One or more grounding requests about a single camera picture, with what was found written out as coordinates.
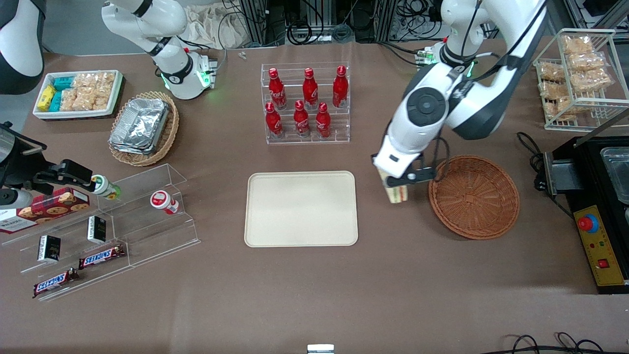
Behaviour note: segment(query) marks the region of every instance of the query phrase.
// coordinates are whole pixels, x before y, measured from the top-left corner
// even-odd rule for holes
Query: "floor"
[[[211,3],[212,0],[179,0],[188,4]],[[44,24],[43,42],[53,52],[69,55],[101,55],[141,53],[133,43],[111,33],[101,19],[99,1],[48,0],[48,13]],[[568,26],[570,17],[562,0],[548,2],[551,18],[550,31]],[[629,45],[619,46],[619,56],[629,57]],[[629,62],[623,63],[629,73]],[[21,131],[32,108],[36,92],[19,96],[0,96],[1,121],[9,120],[14,129]]]

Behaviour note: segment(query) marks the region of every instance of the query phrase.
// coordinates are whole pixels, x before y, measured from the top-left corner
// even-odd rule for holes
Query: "brown wicker basket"
[[[172,143],[175,141],[175,135],[177,135],[177,129],[179,128],[179,112],[177,112],[177,107],[172,101],[172,98],[168,97],[168,95],[166,95],[165,93],[151,91],[140,93],[134,98],[158,98],[160,100],[168,102],[168,104],[170,105],[170,111],[168,112],[168,117],[166,118],[167,121],[164,124],[162,136],[157,142],[157,151],[155,151],[155,153],[151,155],[129,154],[128,152],[115,150],[113,147],[111,147],[111,145],[109,146],[109,150],[111,150],[111,153],[116,158],[116,160],[122,163],[138,167],[149,166],[163,159],[164,156],[166,156],[166,154],[168,153],[168,150],[170,150],[170,147],[172,147]],[[127,103],[125,103],[125,105],[118,112],[113,127],[111,127],[112,132],[116,128],[116,125],[120,120],[120,116],[122,116],[122,112],[125,110],[130,101],[131,100],[127,101]]]
[[[437,168],[441,175],[445,162]],[[451,158],[447,174],[428,185],[430,205],[452,231],[470,239],[494,239],[509,231],[520,213],[511,177],[490,160],[474,155]]]

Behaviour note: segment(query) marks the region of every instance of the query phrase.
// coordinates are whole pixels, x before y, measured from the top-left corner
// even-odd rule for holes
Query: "white cloth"
[[[231,6],[238,6],[237,0],[230,1]],[[181,38],[217,49],[238,48],[250,41],[245,17],[235,8],[226,8],[222,1],[210,5],[188,5],[185,8],[188,26]],[[221,26],[221,40],[218,40],[218,26]]]

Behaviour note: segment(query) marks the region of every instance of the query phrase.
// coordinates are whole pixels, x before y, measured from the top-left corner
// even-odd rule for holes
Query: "table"
[[[503,47],[486,41],[481,51]],[[491,159],[520,192],[513,230],[468,241],[436,218],[426,184],[410,189],[411,201],[390,204],[370,163],[412,66],[382,47],[356,43],[246,52],[246,61],[229,53],[216,89],[176,101],[181,125],[162,161],[188,179],[182,192],[202,243],[49,303],[30,299],[34,281],[19,275],[17,252],[0,249],[5,353],[303,353],[309,343],[333,343],[338,353],[480,353],[510,348],[511,334],[556,345],[556,331],[627,351],[627,297],[594,295],[574,222],[533,189],[529,152],[516,139],[517,131],[528,132],[547,151],[572,137],[543,129],[532,71],[495,134],[464,141],[444,131],[452,154]],[[267,146],[260,65],[336,60],[352,66],[352,141]],[[164,90],[148,55],[47,56],[47,72],[93,69],[125,75],[123,101]],[[111,120],[30,116],[24,134],[48,144],[50,161],[70,158],[111,180],[141,171],[111,156],[110,128]],[[245,245],[251,174],[326,170],[356,177],[354,246]],[[310,220],[317,222],[315,215]]]

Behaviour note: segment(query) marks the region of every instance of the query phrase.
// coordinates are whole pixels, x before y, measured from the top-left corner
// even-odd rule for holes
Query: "white tray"
[[[348,171],[249,177],[249,247],[351,246],[358,240],[356,186]]]
[[[56,78],[65,76],[76,76],[77,74],[81,73],[95,74],[99,71],[111,71],[116,73],[114,86],[111,89],[111,94],[109,94],[109,103],[107,104],[107,109],[98,111],[44,112],[40,111],[40,109],[37,108],[37,102],[39,102],[40,97],[42,97],[43,90],[49,84],[52,85]],[[116,108],[118,93],[120,93],[120,86],[122,85],[122,78],[122,73],[120,73],[120,71],[118,70],[68,71],[51,72],[50,74],[46,74],[46,76],[43,78],[42,88],[40,88],[40,92],[37,94],[37,100],[35,101],[35,105],[33,107],[33,115],[41,120],[80,120],[110,115],[114,112],[114,108]]]

